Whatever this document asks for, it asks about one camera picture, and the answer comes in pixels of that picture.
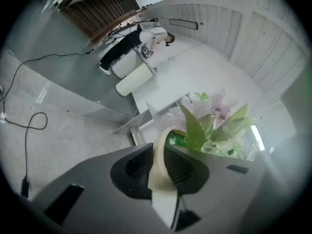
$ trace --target white shirt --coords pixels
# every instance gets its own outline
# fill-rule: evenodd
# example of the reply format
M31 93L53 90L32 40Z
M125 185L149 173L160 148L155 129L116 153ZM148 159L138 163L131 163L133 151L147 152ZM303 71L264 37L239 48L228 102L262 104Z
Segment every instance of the white shirt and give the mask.
M154 27L147 31L142 31L140 33L140 41L142 43L147 43L150 40L156 38L158 43L162 42L167 38L167 31L162 27Z

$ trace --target light fixture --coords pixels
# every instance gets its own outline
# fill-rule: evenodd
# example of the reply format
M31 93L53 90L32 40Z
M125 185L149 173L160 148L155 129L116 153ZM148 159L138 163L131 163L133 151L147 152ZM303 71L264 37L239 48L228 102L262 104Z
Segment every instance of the light fixture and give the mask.
M264 151L265 148L264 148L264 145L263 145L263 142L262 142L260 133L259 133L259 131L258 131L256 125L251 125L250 127L252 128L252 131L253 131L253 134L254 134L254 136L255 136L255 139L256 139L257 142L259 143L260 151Z
M169 23L171 25L176 25L176 26L182 26L185 28L189 29L198 29L198 23L195 21L186 21L186 20L180 20L180 19L169 19Z

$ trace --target white floor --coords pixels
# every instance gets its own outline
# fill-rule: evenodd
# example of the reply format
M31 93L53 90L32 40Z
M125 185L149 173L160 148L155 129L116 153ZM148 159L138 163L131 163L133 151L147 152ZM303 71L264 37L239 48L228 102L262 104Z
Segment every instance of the white floor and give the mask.
M20 61L4 50L0 62L0 85L9 88ZM11 121L27 125L32 114L45 112L48 125L27 136L30 198L45 185L81 161L130 146L126 135L112 132L128 121L122 113L74 94L22 66L6 100ZM36 116L32 126L45 124ZM19 193L25 175L25 129L0 123L0 160L12 189Z

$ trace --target white paneled wall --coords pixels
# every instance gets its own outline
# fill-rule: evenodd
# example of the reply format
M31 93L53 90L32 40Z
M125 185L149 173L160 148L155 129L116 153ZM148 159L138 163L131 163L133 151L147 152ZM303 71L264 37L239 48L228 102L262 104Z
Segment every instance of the white paneled wall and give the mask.
M295 133L279 98L309 63L311 45L284 0L164 0L141 18L158 18L169 32L205 42L241 68L264 93L254 113L268 145ZM196 21L198 30L169 19Z
M295 133L295 126L285 105L279 99L251 113L256 121L265 147L275 147Z
M206 42L225 56L230 57L242 14L220 6L205 4L179 4L147 11L148 17L157 17L169 32ZM198 30L171 25L169 19L198 22Z

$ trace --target plug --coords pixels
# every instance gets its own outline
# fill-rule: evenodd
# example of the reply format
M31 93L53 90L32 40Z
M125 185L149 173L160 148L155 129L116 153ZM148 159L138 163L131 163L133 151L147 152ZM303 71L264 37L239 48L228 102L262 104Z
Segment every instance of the plug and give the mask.
M29 192L29 182L27 181L27 177L25 176L25 177L21 180L20 194L21 194L23 197L28 198L28 192Z
M92 53L93 51L94 51L94 49L91 49L86 54L88 55L88 54Z

